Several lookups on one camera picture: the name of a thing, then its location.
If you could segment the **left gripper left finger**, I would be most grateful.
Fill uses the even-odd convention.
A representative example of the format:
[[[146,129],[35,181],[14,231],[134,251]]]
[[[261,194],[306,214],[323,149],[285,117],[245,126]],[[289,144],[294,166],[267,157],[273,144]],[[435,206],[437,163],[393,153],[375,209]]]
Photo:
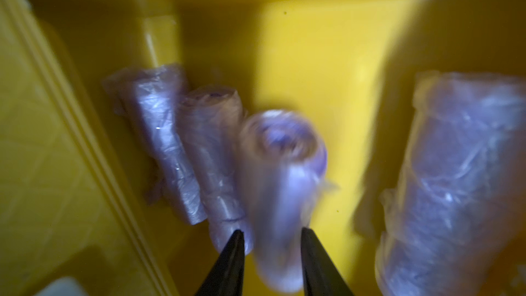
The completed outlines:
[[[195,296],[241,296],[244,275],[244,233],[235,230]]]

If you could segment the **yellow bottom drawer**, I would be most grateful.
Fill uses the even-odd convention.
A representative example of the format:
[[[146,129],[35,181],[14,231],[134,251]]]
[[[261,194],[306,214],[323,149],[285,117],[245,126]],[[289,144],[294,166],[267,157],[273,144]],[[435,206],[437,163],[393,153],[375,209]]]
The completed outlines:
[[[75,92],[116,195],[171,292],[191,295],[215,261],[190,227],[142,192],[155,164],[101,81],[178,62],[194,87],[238,90],[249,112],[297,110],[325,139],[327,178],[312,227],[356,295],[378,295],[382,190],[396,184],[428,70],[525,74],[525,0],[28,0]]]

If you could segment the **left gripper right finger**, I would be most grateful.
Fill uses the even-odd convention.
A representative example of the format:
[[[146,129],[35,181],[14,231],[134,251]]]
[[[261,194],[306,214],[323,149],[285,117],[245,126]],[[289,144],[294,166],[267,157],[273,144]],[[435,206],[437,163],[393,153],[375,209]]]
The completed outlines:
[[[307,227],[301,230],[301,261],[304,295],[354,296],[315,232]]]

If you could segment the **purple roll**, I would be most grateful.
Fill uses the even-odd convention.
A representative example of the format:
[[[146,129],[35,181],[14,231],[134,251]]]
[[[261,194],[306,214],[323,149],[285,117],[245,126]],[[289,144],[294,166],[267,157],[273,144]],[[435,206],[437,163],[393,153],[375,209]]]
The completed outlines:
[[[419,75],[397,186],[380,196],[384,295],[476,295],[525,224],[525,78]]]
[[[147,202],[165,199],[190,225],[205,221],[199,184],[177,131],[178,105],[188,88],[183,68],[179,64],[124,68],[104,79],[102,85],[115,112],[128,119],[158,166],[158,179],[146,193]]]
[[[260,112],[242,125],[238,166],[257,272],[274,291],[296,293],[303,287],[301,230],[309,225],[324,185],[325,143],[296,112]]]
[[[221,252],[236,230],[244,234],[245,253],[253,232],[236,183],[236,142],[245,109],[238,91],[208,85],[190,91],[178,108],[178,134],[193,167],[212,244]]]

